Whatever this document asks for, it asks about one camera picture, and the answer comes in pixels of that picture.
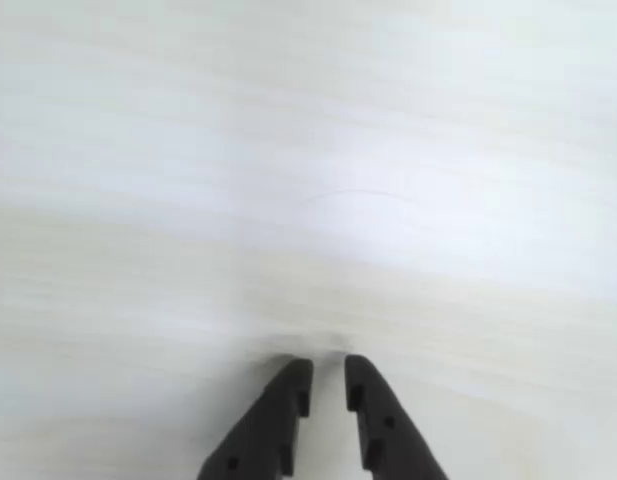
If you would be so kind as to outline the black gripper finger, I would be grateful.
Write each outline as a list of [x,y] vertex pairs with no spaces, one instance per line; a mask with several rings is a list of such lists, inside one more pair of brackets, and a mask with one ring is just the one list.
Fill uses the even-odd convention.
[[299,422],[310,414],[314,364],[293,358],[266,384],[206,458],[206,480],[276,480],[294,475]]
[[357,418],[363,469],[374,479],[445,479],[424,437],[376,366],[362,355],[348,355],[344,375],[346,406]]

